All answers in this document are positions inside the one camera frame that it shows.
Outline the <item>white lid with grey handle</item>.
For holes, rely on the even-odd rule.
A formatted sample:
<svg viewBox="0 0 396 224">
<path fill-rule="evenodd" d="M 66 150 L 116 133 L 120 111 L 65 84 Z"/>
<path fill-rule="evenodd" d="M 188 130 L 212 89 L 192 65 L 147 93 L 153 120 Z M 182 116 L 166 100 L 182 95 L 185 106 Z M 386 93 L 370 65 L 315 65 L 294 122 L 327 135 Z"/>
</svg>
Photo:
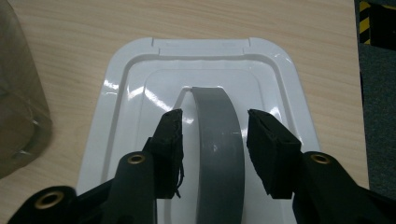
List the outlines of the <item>white lid with grey handle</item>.
<svg viewBox="0 0 396 224">
<path fill-rule="evenodd" d="M 319 147 L 290 56 L 260 38 L 143 38 L 106 70 L 77 190 L 111 179 L 161 117 L 182 110 L 184 181 L 157 203 L 159 224 L 296 224 L 289 200 L 268 196 L 248 155 L 248 113 L 268 112 L 300 141 Z"/>
</svg>

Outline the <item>black base with hazard tape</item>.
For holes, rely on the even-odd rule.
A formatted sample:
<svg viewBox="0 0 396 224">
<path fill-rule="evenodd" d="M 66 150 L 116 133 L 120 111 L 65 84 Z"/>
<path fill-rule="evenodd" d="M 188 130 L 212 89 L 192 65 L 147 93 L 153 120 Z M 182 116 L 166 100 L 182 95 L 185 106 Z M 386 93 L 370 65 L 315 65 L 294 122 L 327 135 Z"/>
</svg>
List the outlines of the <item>black base with hazard tape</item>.
<svg viewBox="0 0 396 224">
<path fill-rule="evenodd" d="M 396 50 L 396 5 L 383 5 L 372 0 L 358 4 L 359 41 L 364 45 Z"/>
</svg>

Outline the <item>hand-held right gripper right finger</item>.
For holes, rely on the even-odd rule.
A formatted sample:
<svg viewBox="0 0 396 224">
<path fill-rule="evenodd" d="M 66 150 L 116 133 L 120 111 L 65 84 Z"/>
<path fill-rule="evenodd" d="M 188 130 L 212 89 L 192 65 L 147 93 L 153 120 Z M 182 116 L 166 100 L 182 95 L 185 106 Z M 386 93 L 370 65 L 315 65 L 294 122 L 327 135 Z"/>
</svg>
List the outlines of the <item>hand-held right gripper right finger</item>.
<svg viewBox="0 0 396 224">
<path fill-rule="evenodd" d="M 302 143 L 272 114 L 249 109 L 247 148 L 264 189 L 273 199 L 290 199 L 293 169 Z"/>
</svg>

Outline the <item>clear grey plastic storage box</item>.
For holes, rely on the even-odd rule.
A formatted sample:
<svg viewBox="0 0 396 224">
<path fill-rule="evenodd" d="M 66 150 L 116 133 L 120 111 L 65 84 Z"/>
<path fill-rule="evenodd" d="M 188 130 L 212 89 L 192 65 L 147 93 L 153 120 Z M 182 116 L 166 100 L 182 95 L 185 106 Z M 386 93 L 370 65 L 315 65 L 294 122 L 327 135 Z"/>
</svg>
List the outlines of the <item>clear grey plastic storage box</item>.
<svg viewBox="0 0 396 224">
<path fill-rule="evenodd" d="M 8 0 L 0 0 L 0 179 L 40 156 L 52 121 L 30 48 Z"/>
</svg>

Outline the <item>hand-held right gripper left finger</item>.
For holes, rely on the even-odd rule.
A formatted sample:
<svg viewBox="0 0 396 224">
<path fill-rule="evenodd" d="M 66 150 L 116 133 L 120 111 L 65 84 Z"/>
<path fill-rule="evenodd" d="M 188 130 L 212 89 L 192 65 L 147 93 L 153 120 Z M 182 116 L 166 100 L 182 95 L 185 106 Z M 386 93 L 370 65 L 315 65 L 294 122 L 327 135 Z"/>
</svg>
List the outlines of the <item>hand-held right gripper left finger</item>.
<svg viewBox="0 0 396 224">
<path fill-rule="evenodd" d="M 162 115 L 160 122 L 145 145 L 153 157 L 155 197 L 172 199 L 180 196 L 178 189 L 184 180 L 184 151 L 181 109 Z"/>
</svg>

